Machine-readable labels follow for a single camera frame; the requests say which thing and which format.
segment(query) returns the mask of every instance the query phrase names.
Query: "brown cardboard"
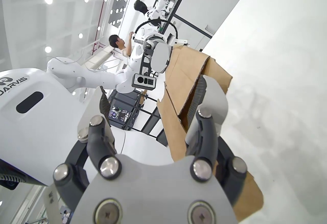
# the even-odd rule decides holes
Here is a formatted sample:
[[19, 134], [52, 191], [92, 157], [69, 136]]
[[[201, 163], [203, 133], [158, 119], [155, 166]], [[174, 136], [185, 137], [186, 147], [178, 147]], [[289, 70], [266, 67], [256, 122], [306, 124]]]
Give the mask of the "brown cardboard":
[[[161, 101], [158, 100], [157, 106], [174, 161], [185, 156], [185, 136], [188, 126], [186, 114], [200, 74], [214, 78], [227, 93], [232, 76], [213, 58], [185, 46], [173, 50], [166, 69], [165, 94]], [[253, 176], [248, 173], [244, 189], [234, 206], [237, 220], [242, 221], [260, 210], [262, 206], [262, 192]]]
[[146, 95], [146, 92], [147, 92], [146, 89], [142, 90], [143, 96], [140, 97], [140, 105], [142, 105], [144, 103], [144, 100], [145, 100], [144, 96]]

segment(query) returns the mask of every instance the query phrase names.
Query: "metal screw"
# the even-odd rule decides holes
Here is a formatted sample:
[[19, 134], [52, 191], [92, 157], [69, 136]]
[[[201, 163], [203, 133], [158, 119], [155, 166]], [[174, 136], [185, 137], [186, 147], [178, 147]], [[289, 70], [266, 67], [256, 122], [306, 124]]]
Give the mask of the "metal screw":
[[102, 123], [103, 117], [101, 115], [95, 115], [90, 120], [90, 125], [92, 127], [98, 126]]
[[100, 166], [101, 174], [106, 177], [110, 178], [114, 176], [119, 168], [119, 163], [114, 157], [106, 158]]
[[53, 172], [53, 178], [56, 181], [63, 180], [67, 177], [69, 172], [68, 166], [66, 164], [60, 164]]
[[208, 108], [200, 108], [198, 111], [199, 115], [202, 117], [202, 118], [210, 118], [211, 117], [211, 110], [208, 109]]
[[77, 139], [81, 143], [86, 143], [89, 135], [89, 127], [82, 128], [78, 133], [77, 133]]
[[189, 224], [213, 224], [215, 223], [214, 211], [206, 202], [194, 202], [189, 208], [188, 222]]
[[100, 203], [95, 213], [95, 223], [97, 224], [117, 224], [121, 218], [121, 206], [114, 199], [108, 199]]
[[208, 162], [198, 159], [193, 163], [194, 174], [201, 180], [209, 180], [212, 176], [212, 170]]
[[232, 165], [234, 170], [236, 170], [239, 173], [246, 173], [248, 170], [245, 161], [239, 157], [234, 157]]

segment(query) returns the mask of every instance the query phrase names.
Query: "black cable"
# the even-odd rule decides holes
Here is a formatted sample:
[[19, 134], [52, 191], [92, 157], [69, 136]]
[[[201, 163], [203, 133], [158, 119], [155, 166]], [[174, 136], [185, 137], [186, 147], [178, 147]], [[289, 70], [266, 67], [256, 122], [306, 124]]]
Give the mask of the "black cable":
[[176, 38], [178, 39], [178, 32], [177, 32], [177, 28], [176, 28], [176, 26], [173, 25], [170, 21], [167, 21], [167, 20], [161, 20], [161, 19], [153, 19], [153, 20], [148, 20], [148, 21], [145, 21], [144, 23], [141, 23], [141, 24], [137, 27], [137, 29], [135, 30], [135, 34], [138, 32], [138, 30], [139, 30], [142, 26], [146, 25], [147, 23], [151, 23], [151, 22], [166, 22], [166, 23], [171, 24], [171, 25], [173, 26], [173, 28], [175, 29], [175, 32], [176, 32]]

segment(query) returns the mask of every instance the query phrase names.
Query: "black oval window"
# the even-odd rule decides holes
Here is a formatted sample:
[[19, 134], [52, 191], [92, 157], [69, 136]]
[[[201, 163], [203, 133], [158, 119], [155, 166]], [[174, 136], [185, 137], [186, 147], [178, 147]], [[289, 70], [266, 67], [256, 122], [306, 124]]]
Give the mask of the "black oval window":
[[27, 113], [41, 99], [43, 99], [43, 94], [39, 91], [36, 91], [32, 95], [24, 99], [20, 104], [18, 104], [16, 106], [16, 111], [19, 113]]

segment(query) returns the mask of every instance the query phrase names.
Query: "jarvis logo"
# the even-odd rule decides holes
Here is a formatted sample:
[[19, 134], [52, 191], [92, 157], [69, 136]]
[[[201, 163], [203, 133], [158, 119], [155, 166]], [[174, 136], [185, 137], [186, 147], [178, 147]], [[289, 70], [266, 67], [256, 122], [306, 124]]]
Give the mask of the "jarvis logo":
[[0, 96], [8, 92], [14, 86], [20, 85], [22, 82], [27, 81], [28, 76], [21, 77], [19, 79], [13, 79], [11, 77], [1, 77], [0, 78]]

